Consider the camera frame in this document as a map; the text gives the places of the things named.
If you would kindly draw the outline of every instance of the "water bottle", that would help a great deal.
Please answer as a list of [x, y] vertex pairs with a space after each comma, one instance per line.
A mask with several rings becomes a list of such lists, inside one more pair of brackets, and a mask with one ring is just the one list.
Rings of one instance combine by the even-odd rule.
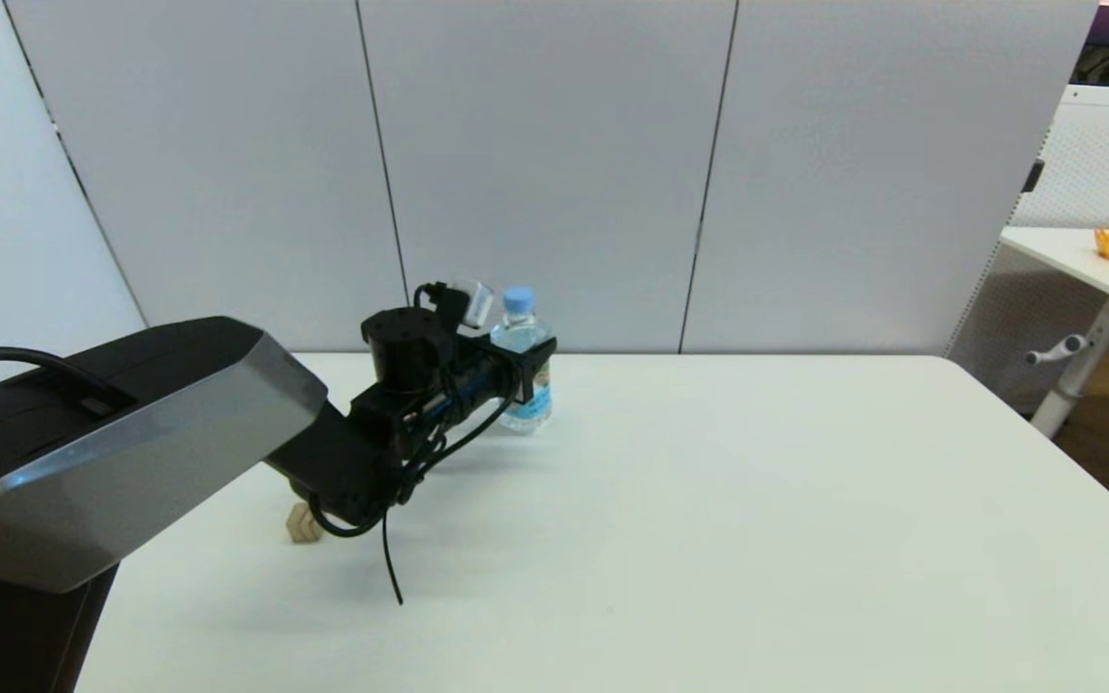
[[[490, 342], [509, 351], [522, 354], [530, 347], [554, 337], [549, 325], [533, 315], [533, 289], [512, 286], [502, 293], [501, 324], [490, 330]], [[551, 417], [551, 365], [546, 361], [533, 376], [533, 397], [523, 405], [512, 402], [499, 422], [519, 434], [533, 434]]]

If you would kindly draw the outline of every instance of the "white connector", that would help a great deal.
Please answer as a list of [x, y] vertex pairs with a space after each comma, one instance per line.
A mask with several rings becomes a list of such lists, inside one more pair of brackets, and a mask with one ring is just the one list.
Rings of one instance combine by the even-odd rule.
[[481, 284], [480, 281], [475, 279], [451, 281], [448, 284], [448, 288], [470, 296], [470, 307], [466, 308], [461, 325], [471, 329], [484, 327], [487, 317], [490, 315], [490, 306], [494, 305], [494, 291], [489, 286]]
[[1083, 350], [1085, 347], [1089, 347], [1090, 342], [1083, 337], [1081, 334], [1070, 334], [1060, 340], [1056, 346], [1051, 346], [1050, 349], [1046, 351], [1029, 351], [1025, 355], [1025, 363], [1036, 367], [1039, 364], [1050, 364], [1051, 361], [1061, 361], [1075, 356], [1079, 351]]

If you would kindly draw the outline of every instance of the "table leg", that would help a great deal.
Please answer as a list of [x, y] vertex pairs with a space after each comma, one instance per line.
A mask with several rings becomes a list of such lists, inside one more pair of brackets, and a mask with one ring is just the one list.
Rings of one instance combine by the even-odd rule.
[[1047, 393], [1047, 398], [1042, 399], [1038, 411], [1034, 414], [1030, 422], [1039, 434], [1047, 438], [1055, 438], [1057, 431], [1064, 426], [1064, 420], [1069, 417], [1078, 400], [1083, 397], [1083, 387], [1090, 380], [1090, 376], [1101, 358], [1109, 349], [1109, 298], [1098, 312], [1095, 324], [1090, 325], [1090, 333], [1086, 335], [1090, 338], [1090, 347], [1083, 349], [1069, 361], [1069, 367], [1060, 376], [1059, 383]]

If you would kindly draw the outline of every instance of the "white desk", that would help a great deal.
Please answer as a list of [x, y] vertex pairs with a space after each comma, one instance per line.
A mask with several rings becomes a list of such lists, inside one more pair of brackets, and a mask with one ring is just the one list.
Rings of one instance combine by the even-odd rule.
[[1091, 346], [1074, 356], [1055, 390], [1042, 399], [1031, 421], [1047, 438], [1054, 438], [1064, 420], [1083, 395], [1083, 386], [1109, 347], [1109, 259], [1098, 255], [1092, 230], [1081, 228], [1005, 228], [1000, 241], [1009, 248], [1041, 259], [1068, 276], [1103, 291], [1108, 298], [1087, 337]]
[[[304, 358], [336, 404], [366, 356]], [[123, 563], [81, 690], [1109, 692], [1109, 492], [923, 356], [577, 356], [379, 536], [247, 472]]]

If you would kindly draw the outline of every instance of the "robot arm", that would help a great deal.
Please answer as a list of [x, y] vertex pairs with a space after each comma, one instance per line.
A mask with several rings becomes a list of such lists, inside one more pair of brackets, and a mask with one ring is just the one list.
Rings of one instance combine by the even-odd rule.
[[490, 399], [529, 398], [554, 340], [512, 354], [465, 337], [471, 297], [425, 289], [435, 310], [362, 324], [377, 383], [347, 417], [267, 334], [228, 318], [67, 359], [101, 386], [52, 369], [0, 383], [0, 690], [74, 689], [119, 562], [256, 461], [356, 536], [477, 432], [445, 448], [446, 430]]

